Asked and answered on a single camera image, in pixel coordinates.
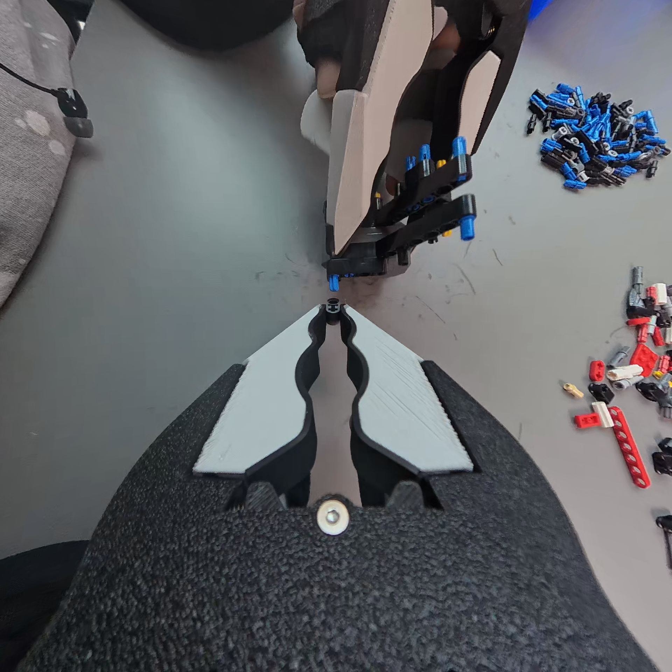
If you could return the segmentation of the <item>person's grey patterned sweatshirt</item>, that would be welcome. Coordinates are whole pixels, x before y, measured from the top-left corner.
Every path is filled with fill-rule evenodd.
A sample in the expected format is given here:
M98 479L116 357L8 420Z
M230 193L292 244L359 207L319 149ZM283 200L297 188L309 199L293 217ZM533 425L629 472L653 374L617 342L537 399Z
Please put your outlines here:
M72 88L74 48L47 1L1 2L1 63L23 78ZM1 304L43 237L75 140L53 96L1 72Z

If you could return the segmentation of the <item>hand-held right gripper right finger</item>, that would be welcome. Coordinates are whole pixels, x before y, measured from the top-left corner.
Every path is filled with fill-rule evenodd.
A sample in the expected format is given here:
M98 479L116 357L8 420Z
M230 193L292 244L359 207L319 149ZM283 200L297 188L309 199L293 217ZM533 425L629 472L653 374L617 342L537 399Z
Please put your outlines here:
M341 307L341 338L356 390L350 444L358 476L425 479L473 472L422 358L348 305Z

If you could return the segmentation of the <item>pile of mixed toy bricks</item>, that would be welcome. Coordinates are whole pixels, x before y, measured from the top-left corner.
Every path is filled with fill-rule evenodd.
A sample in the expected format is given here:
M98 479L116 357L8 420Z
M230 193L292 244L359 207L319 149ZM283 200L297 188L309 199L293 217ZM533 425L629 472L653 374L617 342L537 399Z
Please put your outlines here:
M647 284L643 266L634 266L626 296L626 325L636 342L629 363L641 369L634 386L671 421L671 285Z

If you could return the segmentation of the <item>person's left hand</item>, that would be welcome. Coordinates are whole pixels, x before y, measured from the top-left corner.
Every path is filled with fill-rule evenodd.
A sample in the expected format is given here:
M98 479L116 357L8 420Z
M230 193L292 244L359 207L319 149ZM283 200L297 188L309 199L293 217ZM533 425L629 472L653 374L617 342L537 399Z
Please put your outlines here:
M292 15L318 96L392 85L401 97L427 87L435 65L458 52L475 1L294 1Z

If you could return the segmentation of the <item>grey desk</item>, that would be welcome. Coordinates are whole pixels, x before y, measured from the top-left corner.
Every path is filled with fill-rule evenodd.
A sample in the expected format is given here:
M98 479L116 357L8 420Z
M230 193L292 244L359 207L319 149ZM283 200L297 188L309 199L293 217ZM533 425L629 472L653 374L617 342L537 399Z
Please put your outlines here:
M182 52L98 1L72 60L95 127L1 314L1 557L89 538L141 453L229 366L328 295L328 162L299 119L313 86L293 23L221 55ZM436 362L546 475L601 586L671 670L671 572L655 516L671 478L630 481L608 431L580 432L593 359L630 343L632 267L671 282L671 162L569 191L526 102L562 81L651 109L671 141L671 2L555 1L527 29L460 193L476 236L339 295Z

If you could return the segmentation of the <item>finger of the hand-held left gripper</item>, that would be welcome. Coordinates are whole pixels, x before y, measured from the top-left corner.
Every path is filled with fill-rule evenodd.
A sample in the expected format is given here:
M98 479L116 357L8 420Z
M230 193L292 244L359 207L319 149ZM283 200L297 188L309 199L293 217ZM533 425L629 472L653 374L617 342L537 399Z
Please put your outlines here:
M397 109L433 40L433 1L336 1L329 44L340 62L332 101L328 254L344 252L376 203Z
M452 154L453 141L462 137L473 154L482 136L489 104L502 69L492 50L456 54L443 69L443 153Z

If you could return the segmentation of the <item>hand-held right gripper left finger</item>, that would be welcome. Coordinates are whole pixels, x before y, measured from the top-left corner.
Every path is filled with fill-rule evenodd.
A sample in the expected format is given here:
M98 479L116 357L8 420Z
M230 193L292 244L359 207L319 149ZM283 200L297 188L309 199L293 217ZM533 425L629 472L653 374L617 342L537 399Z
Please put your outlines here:
M244 361L194 475L300 481L310 474L316 439L309 390L321 344L319 304Z

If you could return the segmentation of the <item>pile of blue black pins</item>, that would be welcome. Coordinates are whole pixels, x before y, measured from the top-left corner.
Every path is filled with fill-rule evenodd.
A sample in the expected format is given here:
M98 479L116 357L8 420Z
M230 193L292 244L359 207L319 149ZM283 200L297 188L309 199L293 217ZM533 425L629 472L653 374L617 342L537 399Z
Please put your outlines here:
M540 163L569 191L620 187L637 174L651 180L671 155L652 110L636 111L632 99L601 91L587 96L579 85L559 83L550 93L535 89L527 108L526 133L540 129L544 136Z

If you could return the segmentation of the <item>black toy brick assembly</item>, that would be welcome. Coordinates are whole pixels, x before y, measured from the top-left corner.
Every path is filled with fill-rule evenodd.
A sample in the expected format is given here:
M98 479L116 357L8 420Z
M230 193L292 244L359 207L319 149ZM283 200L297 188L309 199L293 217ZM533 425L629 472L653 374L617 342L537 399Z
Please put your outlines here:
M452 199L452 192L473 176L467 140L457 136L451 158L434 161L429 145L419 156L406 158L405 178L394 196L383 203L375 192L363 220L342 251L335 251L334 234L327 229L328 258L323 263L329 290L351 278L393 277L406 273L411 254L425 243L435 244L458 229L461 240L475 237L476 202L472 194Z

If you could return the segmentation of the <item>long red beam brick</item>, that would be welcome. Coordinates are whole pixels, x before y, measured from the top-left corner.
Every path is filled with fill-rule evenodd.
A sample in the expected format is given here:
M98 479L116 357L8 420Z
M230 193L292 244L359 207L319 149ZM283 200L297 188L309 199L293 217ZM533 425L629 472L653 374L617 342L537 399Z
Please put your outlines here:
M609 406L608 410L613 421L612 429L617 445L633 484L639 489L648 489L651 486L651 479L623 411L616 406Z

